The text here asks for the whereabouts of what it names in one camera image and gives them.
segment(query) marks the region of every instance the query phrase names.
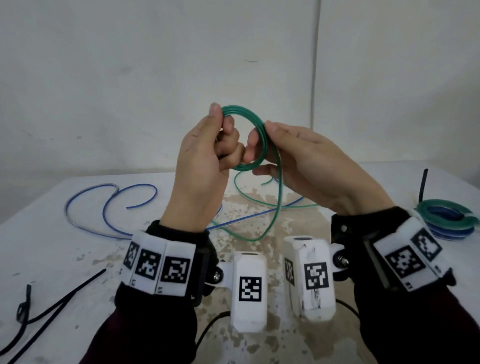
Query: spool of wire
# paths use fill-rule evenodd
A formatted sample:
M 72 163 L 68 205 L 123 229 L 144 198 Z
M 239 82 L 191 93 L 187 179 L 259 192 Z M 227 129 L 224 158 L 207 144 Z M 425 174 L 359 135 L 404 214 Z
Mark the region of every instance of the spool of wire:
M 456 202 L 448 200 L 424 200 L 423 190 L 428 169 L 423 171 L 417 212 L 429 227 L 432 234 L 443 240 L 460 241 L 470 236 L 480 220 L 474 213 Z

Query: white table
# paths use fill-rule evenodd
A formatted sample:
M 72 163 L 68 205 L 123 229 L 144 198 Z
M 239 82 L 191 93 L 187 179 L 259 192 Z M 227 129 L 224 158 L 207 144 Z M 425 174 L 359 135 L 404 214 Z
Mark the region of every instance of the white table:
M 387 190 L 394 201 L 406 208 L 416 204 L 424 162 L 365 163 L 362 165 Z M 114 310 L 113 297 L 119 284 L 120 268 L 127 241 L 116 241 L 81 231 L 65 220 L 63 206 L 79 190 L 105 182 L 120 187 L 135 183 L 151 183 L 158 187 L 156 200 L 136 210 L 125 206 L 147 200 L 152 191 L 141 187 L 127 191 L 115 199 L 109 210 L 110 221 L 127 231 L 146 228 L 160 218 L 173 185 L 173 173 L 130 174 L 117 176 L 78 177 L 63 181 L 24 210 L 0 226 L 0 346 L 5 346 L 20 325 L 15 311 L 25 299 L 25 285 L 32 283 L 34 316 L 77 285 L 106 267 L 100 278 L 83 288 L 70 301 L 35 344 L 18 363 L 77 363 L 101 323 Z M 230 183 L 224 199 L 224 210 L 218 218 L 226 221 L 263 210 L 264 207 L 238 196 Z M 276 197 L 276 184 L 260 186 L 266 177 L 248 173 L 239 178 L 244 191 L 271 202 Z M 112 187 L 88 192 L 72 205 L 72 216 L 101 229 L 101 211 L 111 195 Z M 284 201 L 296 195 L 285 192 Z M 480 191 L 460 179 L 430 168 L 424 198 L 443 198 L 480 212 Z M 258 250 L 266 254 L 269 264 L 269 321 L 267 332 L 247 335 L 232 332 L 227 318 L 214 324 L 204 339 L 196 363 L 374 363 L 359 333 L 359 323 L 349 311 L 339 306 L 334 319 L 321 325 L 299 322 L 286 310 L 279 244 L 288 234 L 311 234 L 329 238 L 332 212 L 324 208 L 282 211 L 268 236 L 259 243 L 232 239 L 224 231 L 211 234 L 219 256 L 228 259 L 232 250 Z M 244 234 L 262 231 L 271 215 L 239 223 L 235 228 Z M 454 267 L 458 285 L 452 288 L 465 308 L 480 322 L 480 235 L 474 234 L 461 243 L 441 242 Z M 352 284 L 336 283 L 337 297 L 354 304 Z M 197 308 L 199 334 L 212 317 L 230 307 L 229 292 L 217 289 Z M 6 363 L 27 342 L 45 320 L 27 327 L 20 343 L 0 363 Z

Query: dark red sleeve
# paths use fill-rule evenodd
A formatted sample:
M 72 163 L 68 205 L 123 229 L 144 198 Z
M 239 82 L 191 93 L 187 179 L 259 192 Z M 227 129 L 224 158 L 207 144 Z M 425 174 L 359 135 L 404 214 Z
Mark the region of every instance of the dark red sleeve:
M 403 287 L 386 290 L 381 284 L 365 242 L 395 232 L 408 218 L 406 211 L 395 207 L 332 219 L 332 242 L 345 245 L 350 262 L 363 340 L 379 364 L 477 361 L 480 330 L 449 291 L 447 283 L 455 283 L 453 276 L 411 293 Z
M 218 258 L 208 232 L 190 233 L 169 229 L 154 221 L 147 233 L 164 239 L 193 243 L 207 248 L 210 259 L 207 276 Z M 213 287 L 204 287 L 204 296 Z M 197 317 L 193 307 L 166 301 L 121 283 L 115 295 L 116 309 L 95 334 L 80 364 L 187 364 L 195 359 Z

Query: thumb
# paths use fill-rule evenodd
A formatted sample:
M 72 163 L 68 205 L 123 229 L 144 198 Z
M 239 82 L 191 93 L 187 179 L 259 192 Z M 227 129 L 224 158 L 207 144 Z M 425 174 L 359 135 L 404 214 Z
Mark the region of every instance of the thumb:
M 303 154 L 305 145 L 308 143 L 305 140 L 300 140 L 292 134 L 287 133 L 271 121 L 265 122 L 265 129 L 277 147 L 290 153 L 293 157 L 298 157 Z
M 222 128 L 223 112 L 219 104 L 214 102 L 210 105 L 208 116 L 205 117 L 198 139 L 202 143 L 214 144 L 215 139 Z

